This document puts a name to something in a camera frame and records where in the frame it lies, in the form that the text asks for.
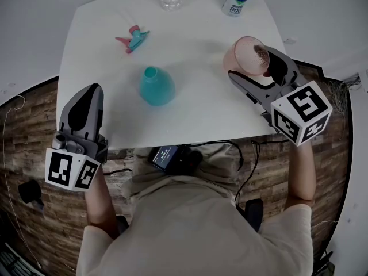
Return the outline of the small black recorder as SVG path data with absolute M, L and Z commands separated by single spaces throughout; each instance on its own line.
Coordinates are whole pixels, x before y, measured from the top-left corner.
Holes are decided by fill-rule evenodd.
M 178 173 L 181 175 L 189 175 L 193 173 L 202 162 L 203 156 L 200 151 L 187 148 L 182 152 L 178 162 Z

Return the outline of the pink plastic cup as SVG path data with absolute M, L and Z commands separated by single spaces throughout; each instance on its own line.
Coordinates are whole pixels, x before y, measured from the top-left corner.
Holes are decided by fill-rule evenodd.
M 223 67 L 246 76 L 263 75 L 270 64 L 269 53 L 264 44 L 251 36 L 238 39 L 226 52 Z

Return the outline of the person's right forearm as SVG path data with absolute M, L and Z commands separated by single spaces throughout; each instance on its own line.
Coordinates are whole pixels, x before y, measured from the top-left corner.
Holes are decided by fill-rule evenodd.
M 290 145 L 288 191 L 285 209 L 294 205 L 312 205 L 316 192 L 316 170 L 310 141 L 299 147 Z

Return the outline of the black cylindrical floor object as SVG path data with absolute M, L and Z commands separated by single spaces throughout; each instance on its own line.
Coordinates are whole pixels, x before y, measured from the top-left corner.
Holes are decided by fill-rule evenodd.
M 35 202 L 37 207 L 41 211 L 44 210 L 44 203 L 41 198 L 41 187 L 36 180 L 31 179 L 25 183 L 20 184 L 18 186 L 18 192 L 24 203 L 28 204 L 31 202 Z

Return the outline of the person's beige shirt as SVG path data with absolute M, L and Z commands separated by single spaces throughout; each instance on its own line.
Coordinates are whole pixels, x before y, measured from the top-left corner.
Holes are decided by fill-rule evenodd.
M 157 187 L 118 238 L 88 226 L 77 276 L 311 276 L 311 208 L 299 204 L 259 231 L 215 189 Z

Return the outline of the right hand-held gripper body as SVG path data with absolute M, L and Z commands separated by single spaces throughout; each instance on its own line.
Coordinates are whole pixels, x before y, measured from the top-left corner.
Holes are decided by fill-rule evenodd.
M 261 88 L 262 116 L 294 145 L 305 143 L 325 129 L 332 106 L 315 81 L 295 72 L 283 86 L 271 82 Z

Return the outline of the black floor stand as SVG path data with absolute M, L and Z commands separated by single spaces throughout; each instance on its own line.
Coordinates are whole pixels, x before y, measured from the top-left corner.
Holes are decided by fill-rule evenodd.
M 330 261 L 333 251 L 325 253 L 325 256 L 313 264 L 312 276 L 334 276 L 335 265 Z

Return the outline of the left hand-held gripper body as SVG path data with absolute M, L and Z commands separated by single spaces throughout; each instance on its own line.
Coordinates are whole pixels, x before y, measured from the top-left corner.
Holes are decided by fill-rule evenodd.
M 46 183 L 70 191 L 88 191 L 98 169 L 107 161 L 108 147 L 102 135 L 94 142 L 57 131 L 46 150 Z

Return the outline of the person's left forearm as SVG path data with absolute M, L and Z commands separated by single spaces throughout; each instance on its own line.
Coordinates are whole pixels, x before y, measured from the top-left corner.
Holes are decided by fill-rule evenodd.
M 97 170 L 90 188 L 85 192 L 88 224 L 105 231 L 112 239 L 119 236 L 118 222 L 103 168 Z

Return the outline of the white power box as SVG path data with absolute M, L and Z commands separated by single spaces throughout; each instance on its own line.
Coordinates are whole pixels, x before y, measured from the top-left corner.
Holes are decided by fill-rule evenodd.
M 363 91 L 365 92 L 365 94 L 368 94 L 368 69 L 358 72 L 358 75 L 361 81 Z

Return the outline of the teal large spray bottle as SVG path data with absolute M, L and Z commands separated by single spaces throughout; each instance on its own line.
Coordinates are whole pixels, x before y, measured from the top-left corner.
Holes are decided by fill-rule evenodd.
M 147 67 L 141 77 L 140 96 L 152 106 L 162 106 L 175 97 L 175 83 L 171 75 L 158 67 Z

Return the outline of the dark metal floor rack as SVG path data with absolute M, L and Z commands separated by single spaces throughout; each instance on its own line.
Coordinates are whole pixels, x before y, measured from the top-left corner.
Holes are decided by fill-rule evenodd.
M 0 245 L 0 264 L 11 276 L 45 276 L 8 245 Z

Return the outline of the pink and teal spray nozzle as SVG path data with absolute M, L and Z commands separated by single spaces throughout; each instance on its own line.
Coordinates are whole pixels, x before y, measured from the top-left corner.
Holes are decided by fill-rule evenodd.
M 115 39 L 121 43 L 123 43 L 126 47 L 125 52 L 127 54 L 132 53 L 136 50 L 143 41 L 147 38 L 150 31 L 142 32 L 138 25 L 134 25 L 129 29 L 131 34 L 130 38 L 127 37 L 116 37 Z

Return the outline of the black device with screen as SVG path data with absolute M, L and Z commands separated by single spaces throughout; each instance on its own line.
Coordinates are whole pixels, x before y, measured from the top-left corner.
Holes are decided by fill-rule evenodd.
M 167 171 L 178 149 L 177 145 L 154 147 L 148 155 L 148 162 L 162 171 Z

